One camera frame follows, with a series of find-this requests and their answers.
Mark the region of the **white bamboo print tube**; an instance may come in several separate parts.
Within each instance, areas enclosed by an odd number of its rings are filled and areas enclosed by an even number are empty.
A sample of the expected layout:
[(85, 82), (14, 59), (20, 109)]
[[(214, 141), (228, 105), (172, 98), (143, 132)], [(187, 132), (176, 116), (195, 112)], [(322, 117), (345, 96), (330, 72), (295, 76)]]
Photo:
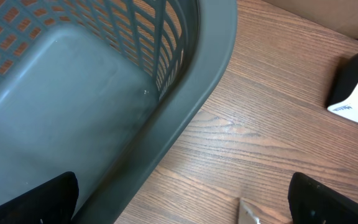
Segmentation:
[(237, 224), (260, 224), (259, 217), (252, 211), (244, 198), (239, 199)]

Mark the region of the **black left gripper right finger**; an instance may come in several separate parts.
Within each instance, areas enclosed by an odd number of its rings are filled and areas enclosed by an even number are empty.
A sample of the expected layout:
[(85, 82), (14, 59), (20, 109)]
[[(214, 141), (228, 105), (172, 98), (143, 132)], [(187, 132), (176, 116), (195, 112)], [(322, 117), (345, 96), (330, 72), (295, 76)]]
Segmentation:
[(288, 189), (293, 224), (358, 224), (358, 203), (295, 172)]

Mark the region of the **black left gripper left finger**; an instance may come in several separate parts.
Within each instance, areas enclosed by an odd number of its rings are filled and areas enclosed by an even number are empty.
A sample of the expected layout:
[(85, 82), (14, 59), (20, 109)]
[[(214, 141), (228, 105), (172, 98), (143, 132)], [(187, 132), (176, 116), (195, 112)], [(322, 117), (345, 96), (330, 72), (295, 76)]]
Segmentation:
[(0, 224), (71, 224), (78, 196), (76, 175), (65, 172), (0, 205)]

